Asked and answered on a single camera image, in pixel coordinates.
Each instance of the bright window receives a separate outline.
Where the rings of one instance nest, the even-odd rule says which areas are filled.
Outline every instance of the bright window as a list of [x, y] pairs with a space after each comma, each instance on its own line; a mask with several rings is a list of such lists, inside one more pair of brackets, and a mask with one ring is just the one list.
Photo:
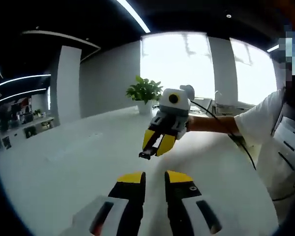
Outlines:
[[169, 32], [141, 42], [141, 77], [161, 81], [163, 89], [190, 84], [197, 97], [214, 99], [214, 72], [207, 35]]
[[47, 106], [48, 106], [48, 111], [50, 110], [50, 86], [49, 88], [47, 89]]
[[231, 39], [236, 63], [238, 101], [257, 105], [276, 91], [273, 62], [268, 53]]

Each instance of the person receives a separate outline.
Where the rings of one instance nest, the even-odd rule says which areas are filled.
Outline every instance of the person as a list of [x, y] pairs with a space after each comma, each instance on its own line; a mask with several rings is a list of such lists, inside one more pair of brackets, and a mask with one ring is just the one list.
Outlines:
[[[287, 178], [293, 172], [286, 160], [278, 156], [272, 130], [279, 118], [283, 101], [295, 108], [295, 87], [287, 83], [283, 89], [270, 94], [263, 102], [235, 117], [189, 117], [187, 131], [210, 131], [240, 134], [248, 146], [262, 145], [257, 162], [257, 172], [273, 198], [284, 198], [294, 190], [287, 186]], [[283, 222], [294, 196], [275, 201], [279, 222]]]

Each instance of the ceiling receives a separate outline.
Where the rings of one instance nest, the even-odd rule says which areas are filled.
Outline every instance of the ceiling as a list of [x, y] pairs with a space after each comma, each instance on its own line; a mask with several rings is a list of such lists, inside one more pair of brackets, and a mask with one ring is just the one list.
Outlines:
[[[204, 31], [233, 37], [267, 49], [284, 34], [282, 16], [262, 1], [241, 0], [128, 0], [151, 33], [175, 30]], [[50, 35], [21, 34], [46, 30], [74, 36], [101, 47], [100, 52], [136, 41], [144, 31], [116, 0], [0, 1], [0, 83], [43, 74], [62, 45], [94, 47]], [[48, 86], [49, 78], [8, 84], [9, 93]]]

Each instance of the ceiling light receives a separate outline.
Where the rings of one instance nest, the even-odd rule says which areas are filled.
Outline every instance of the ceiling light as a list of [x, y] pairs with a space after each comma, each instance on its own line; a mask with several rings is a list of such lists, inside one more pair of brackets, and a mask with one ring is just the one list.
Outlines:
[[150, 30], [143, 22], [141, 17], [136, 13], [136, 11], [132, 8], [132, 6], [126, 0], [116, 0], [119, 2], [129, 13], [130, 15], [138, 22], [141, 28], [144, 30], [145, 33], [150, 33]]
[[1, 85], [5, 85], [5, 84], [10, 83], [10, 82], [13, 82], [13, 81], [16, 81], [16, 80], [27, 79], [27, 78], [34, 78], [34, 77], [43, 77], [43, 76], [51, 76], [51, 74], [25, 76], [25, 77], [21, 77], [21, 78], [13, 79], [13, 80], [5, 81], [5, 82], [1, 83], [0, 86], [1, 86]]
[[268, 53], [269, 53], [269, 52], [272, 52], [272, 51], [274, 51], [274, 50], [276, 50], [276, 49], [278, 49], [278, 48], [279, 48], [279, 45], [275, 45], [274, 47], [268, 49], [267, 52], [268, 52]]
[[21, 93], [18, 93], [18, 94], [12, 95], [12, 96], [5, 97], [5, 98], [1, 99], [0, 102], [4, 101], [4, 100], [6, 100], [6, 99], [9, 99], [9, 98], [12, 98], [12, 97], [18, 96], [18, 95], [25, 94], [25, 93], [37, 92], [37, 91], [43, 91], [43, 90], [46, 90], [46, 88], [35, 89], [35, 90], [27, 91], [27, 92], [21, 92]]

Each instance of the green leaves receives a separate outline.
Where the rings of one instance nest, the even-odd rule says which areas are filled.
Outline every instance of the green leaves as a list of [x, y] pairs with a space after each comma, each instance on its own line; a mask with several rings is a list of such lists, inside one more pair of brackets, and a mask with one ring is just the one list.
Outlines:
[[161, 97], [162, 86], [159, 86], [161, 82], [148, 79], [142, 79], [140, 76], [136, 76], [136, 85], [130, 85], [126, 91], [126, 96], [131, 97], [134, 101], [144, 101], [147, 103], [149, 100], [159, 100]]

